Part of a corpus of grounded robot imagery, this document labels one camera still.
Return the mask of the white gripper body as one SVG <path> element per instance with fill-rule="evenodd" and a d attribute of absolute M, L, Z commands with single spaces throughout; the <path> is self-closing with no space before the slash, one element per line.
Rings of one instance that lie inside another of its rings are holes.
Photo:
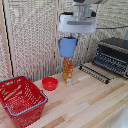
<path fill-rule="evenodd" d="M 96 20 L 94 18 L 77 21 L 73 15 L 60 15 L 59 31 L 61 33 L 93 33 L 95 29 Z"/>

